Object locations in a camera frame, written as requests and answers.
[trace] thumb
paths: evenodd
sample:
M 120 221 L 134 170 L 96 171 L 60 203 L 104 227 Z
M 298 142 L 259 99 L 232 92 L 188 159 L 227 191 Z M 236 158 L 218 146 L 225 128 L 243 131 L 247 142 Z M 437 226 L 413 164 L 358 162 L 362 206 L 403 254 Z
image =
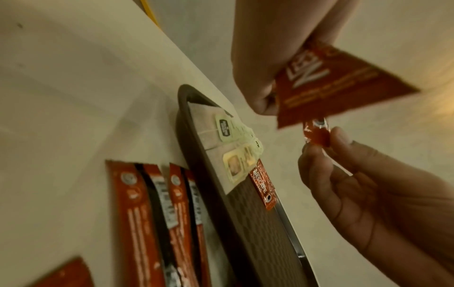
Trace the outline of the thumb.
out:
M 415 188 L 421 189 L 421 184 L 427 186 L 442 181 L 374 148 L 350 140 L 346 132 L 339 127 L 332 129 L 330 139 L 332 149 L 340 162 L 348 165 L 351 172 L 362 172 L 376 183 L 412 192 Z

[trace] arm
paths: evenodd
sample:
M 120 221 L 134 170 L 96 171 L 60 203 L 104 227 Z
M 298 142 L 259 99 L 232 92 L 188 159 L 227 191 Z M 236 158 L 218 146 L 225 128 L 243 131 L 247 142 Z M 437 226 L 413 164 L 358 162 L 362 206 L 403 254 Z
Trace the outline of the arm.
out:
M 277 114 L 271 92 L 276 73 L 313 36 L 332 43 L 359 0 L 237 0 L 233 76 L 251 108 Z

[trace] fingernail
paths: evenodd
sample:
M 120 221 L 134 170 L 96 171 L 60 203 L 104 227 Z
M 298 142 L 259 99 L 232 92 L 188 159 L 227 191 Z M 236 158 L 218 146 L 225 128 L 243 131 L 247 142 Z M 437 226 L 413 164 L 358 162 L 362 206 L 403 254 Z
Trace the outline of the fingernail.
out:
M 341 128 L 339 128 L 339 132 L 337 133 L 337 136 L 338 136 L 339 140 L 346 145 L 349 145 L 352 143 L 352 140 L 350 139 L 349 135 Z

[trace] table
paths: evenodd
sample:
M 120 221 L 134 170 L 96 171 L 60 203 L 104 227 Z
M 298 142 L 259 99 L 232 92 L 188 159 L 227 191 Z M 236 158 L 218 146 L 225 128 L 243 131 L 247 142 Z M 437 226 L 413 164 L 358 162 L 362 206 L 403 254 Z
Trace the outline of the table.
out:
M 0 286 L 72 256 L 120 286 L 105 159 L 185 166 L 177 90 L 232 104 L 128 0 L 0 2 Z M 228 261 L 204 213 L 214 286 Z

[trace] black logo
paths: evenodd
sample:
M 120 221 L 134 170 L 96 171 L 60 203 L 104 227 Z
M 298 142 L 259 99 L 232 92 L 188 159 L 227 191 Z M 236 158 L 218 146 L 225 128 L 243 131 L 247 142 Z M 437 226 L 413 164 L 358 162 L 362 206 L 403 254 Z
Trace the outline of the black logo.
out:
M 221 132 L 224 137 L 230 136 L 230 129 L 226 120 L 219 120 L 219 126 L 221 127 Z

